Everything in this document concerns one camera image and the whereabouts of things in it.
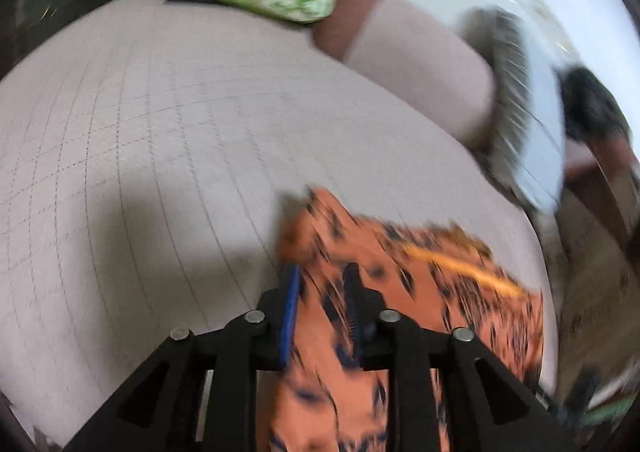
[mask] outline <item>white surface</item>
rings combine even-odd
[[[284,200],[458,223],[542,289],[522,210],[423,115],[224,6],[116,0],[0,82],[0,388],[60,444],[176,326],[200,333],[275,284]]]

